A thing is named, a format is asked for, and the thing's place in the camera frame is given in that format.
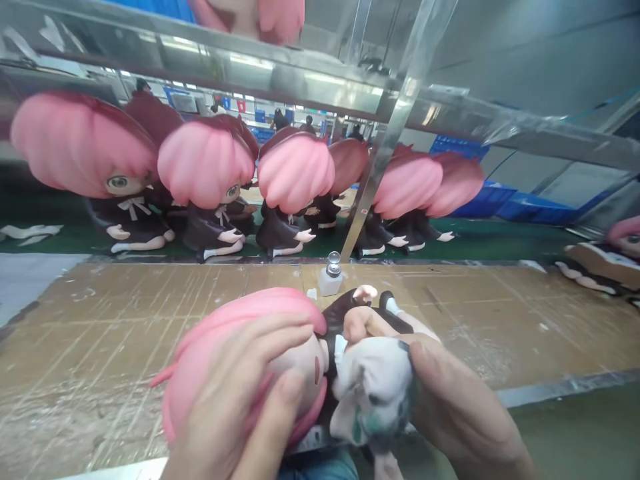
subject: figurine head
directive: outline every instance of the figurine head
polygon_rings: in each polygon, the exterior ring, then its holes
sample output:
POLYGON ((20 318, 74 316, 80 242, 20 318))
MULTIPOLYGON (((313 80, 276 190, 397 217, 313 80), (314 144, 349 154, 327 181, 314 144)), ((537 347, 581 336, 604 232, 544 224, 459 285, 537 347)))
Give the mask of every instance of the figurine head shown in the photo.
POLYGON ((640 216, 622 220, 612 226, 607 241, 632 258, 640 258, 640 216))
POLYGON ((332 195, 340 195, 360 180, 369 160, 366 145, 356 139, 340 140, 329 147, 335 165, 335 179, 329 190, 332 195))
MULTIPOLYGON (((320 310, 304 293, 291 288, 272 288, 252 293, 223 305, 205 317, 182 339, 175 352, 175 363, 169 368, 170 374, 165 375, 170 378, 163 400, 163 427, 170 445, 175 440, 176 432, 184 425, 207 372, 215 368, 215 364, 211 364, 215 352, 234 329, 258 321, 267 312, 306 313, 316 333, 322 335, 327 331, 320 310)), ((325 400, 327 380, 324 372, 328 368, 328 358, 315 335, 305 344, 288 350, 271 362, 265 374, 265 387, 258 393, 247 418, 248 429, 255 425, 263 402, 278 375, 294 366, 305 378, 305 393, 290 443, 300 440, 313 426, 325 400)), ((160 381, 164 379, 162 373, 159 378, 160 381)))
POLYGON ((160 180, 182 205, 216 209, 236 200, 240 186, 253 178, 247 144, 221 116, 185 123, 160 148, 160 180))
POLYGON ((473 200, 485 184, 485 174, 474 160, 452 152, 434 157, 442 165, 442 183, 423 206, 430 218, 446 217, 473 200))
POLYGON ((335 167, 322 139, 310 133, 295 133, 260 156, 258 183, 270 208, 292 215, 314 198, 329 192, 335 167))
MULTIPOLYGON (((196 21, 207 28, 230 33, 237 16, 253 18, 255 2, 188 0, 196 21)), ((281 45, 294 42, 305 22, 305 0, 257 0, 255 30, 246 34, 281 45)))
POLYGON ((11 143, 40 182, 84 197, 132 195, 157 178, 157 149, 144 129, 82 93, 28 98, 13 119, 11 143))
POLYGON ((428 154, 393 157, 373 198, 374 211, 384 219, 396 219, 426 204, 441 182, 442 165, 428 154))
POLYGON ((242 117, 240 117, 240 115, 234 117, 232 115, 223 113, 221 115, 217 115, 215 120, 223 122, 230 128, 234 128, 240 134, 242 140, 244 140, 244 142, 247 144, 253 160, 256 160, 256 158, 258 158, 258 152, 260 151, 258 140, 255 139, 253 132, 249 130, 249 127, 244 122, 244 120, 242 120, 242 117))
POLYGON ((156 148, 160 148, 169 134, 185 122, 176 110, 150 95, 145 89, 134 91, 133 98, 123 110, 146 130, 156 148))

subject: pink hair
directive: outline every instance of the pink hair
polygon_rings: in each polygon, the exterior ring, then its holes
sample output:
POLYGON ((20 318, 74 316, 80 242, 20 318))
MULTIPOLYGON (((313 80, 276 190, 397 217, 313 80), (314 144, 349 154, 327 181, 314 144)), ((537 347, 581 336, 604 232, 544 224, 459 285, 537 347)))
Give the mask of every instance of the pink hair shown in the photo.
POLYGON ((265 142, 262 148, 260 148, 260 158, 264 157, 269 150, 274 148, 274 146, 276 146, 278 143, 282 142, 282 140, 289 138, 294 133, 298 132, 300 132, 300 130, 292 126, 284 127, 278 130, 269 140, 265 142))
POLYGON ((255 136, 247 124, 242 120, 242 117, 238 115, 234 117, 232 115, 228 115, 226 113, 216 115, 216 121, 222 121, 230 128, 234 128, 242 137, 242 140, 247 144, 249 151, 251 152, 251 156, 253 160, 258 158, 258 152, 260 151, 260 145, 258 145, 258 140, 255 139, 255 136))
POLYGON ((442 182, 442 165, 426 153, 412 152, 391 159, 373 198, 374 211, 396 219, 426 204, 442 182))
MULTIPOLYGON (((230 33, 234 14, 212 6, 213 1, 188 0, 196 21, 210 29, 230 33)), ((294 42, 305 23, 305 0, 258 0, 257 34, 262 41, 281 45, 294 42)))
POLYGON ((157 149, 122 110, 81 93, 47 92, 28 98, 11 125, 11 143, 40 182, 91 198, 110 198, 114 170, 157 176, 157 149))
POLYGON ((422 208, 428 217, 440 218, 473 200, 485 184, 485 174, 477 162, 453 152, 437 155, 434 160, 442 164, 442 184, 422 208))
POLYGON ((328 193, 334 178, 335 167, 326 144, 298 130, 270 148, 258 163, 258 184, 265 202, 290 215, 328 193))
MULTIPOLYGON (((292 288, 260 290, 226 303, 202 319, 178 344, 173 364, 151 381, 154 387, 169 380, 163 398, 162 424, 170 445, 175 441, 176 432, 185 424, 195 397, 205 382, 214 352, 234 329, 266 313, 306 313, 317 334, 324 335, 327 332, 327 323, 320 310, 304 293, 292 288)), ((310 410, 296 422, 289 440, 291 444, 300 440, 313 426, 326 392, 327 380, 324 379, 320 395, 310 410)), ((261 400, 264 400, 260 396, 264 394, 262 388, 258 393, 258 402, 255 402, 247 418, 248 429, 255 425, 262 407, 261 400)))
POLYGON ((621 247, 620 240, 629 235, 640 235, 640 216, 614 224, 607 233, 607 241, 616 247, 621 247))
POLYGON ((340 140, 329 147, 335 164, 335 179, 329 193, 340 195, 360 180, 369 152, 366 145, 356 139, 340 140))
POLYGON ((236 182, 253 178, 254 160, 239 132, 218 117, 188 122, 160 148, 160 180, 173 198, 202 209, 220 205, 236 182))

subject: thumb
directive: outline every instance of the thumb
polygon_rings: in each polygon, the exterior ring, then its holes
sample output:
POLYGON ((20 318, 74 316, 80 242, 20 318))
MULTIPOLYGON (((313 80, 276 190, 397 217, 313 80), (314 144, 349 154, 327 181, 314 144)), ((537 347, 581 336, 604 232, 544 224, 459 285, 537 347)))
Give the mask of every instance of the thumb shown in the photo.
POLYGON ((231 480, 274 480, 302 399, 304 378, 286 371, 275 383, 231 480))

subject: metal pole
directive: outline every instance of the metal pole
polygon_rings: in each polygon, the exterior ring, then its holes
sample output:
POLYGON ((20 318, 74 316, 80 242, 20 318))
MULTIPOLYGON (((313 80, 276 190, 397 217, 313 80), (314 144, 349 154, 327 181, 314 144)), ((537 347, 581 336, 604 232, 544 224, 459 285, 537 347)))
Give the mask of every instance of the metal pole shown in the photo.
MULTIPOLYGON (((371 203, 378 190, 382 176, 391 160, 391 154, 405 128, 409 113, 418 96, 435 50, 451 20, 457 0, 422 0, 413 28, 409 34, 407 48, 402 56, 398 78, 403 79, 402 87, 397 94, 393 112, 387 125, 380 125, 373 142, 373 150, 360 182, 355 197, 355 207, 351 210, 349 221, 351 227, 347 233, 345 244, 340 254, 342 262, 349 261, 355 242, 371 208, 371 203)), ((387 91, 386 96, 395 96, 395 92, 387 91)))
POLYGON ((367 29, 370 9, 371 0, 358 1, 355 19, 353 20, 353 29, 351 30, 351 39, 349 40, 349 48, 347 49, 347 65, 357 65, 360 62, 362 42, 365 39, 365 30, 367 29))

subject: blue plastic crate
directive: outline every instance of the blue plastic crate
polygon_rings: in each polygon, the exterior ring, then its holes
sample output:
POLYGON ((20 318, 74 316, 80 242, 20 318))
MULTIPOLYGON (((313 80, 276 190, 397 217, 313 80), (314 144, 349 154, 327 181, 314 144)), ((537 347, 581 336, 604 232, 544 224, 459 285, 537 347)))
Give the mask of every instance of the blue plastic crate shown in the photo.
POLYGON ((478 141, 438 135, 433 141, 429 153, 452 151, 462 155, 464 158, 477 159, 480 161, 484 158, 490 148, 490 145, 482 145, 482 143, 478 141))
POLYGON ((576 214, 576 209, 530 193, 514 194, 497 213, 504 220, 547 225, 566 225, 574 220, 576 214))
POLYGON ((146 10, 158 15, 178 20, 195 23, 191 9, 187 0, 104 0, 110 3, 117 3, 124 7, 133 7, 146 10))
POLYGON ((450 214, 450 217, 490 218, 500 210, 517 190, 490 180, 468 204, 450 214))

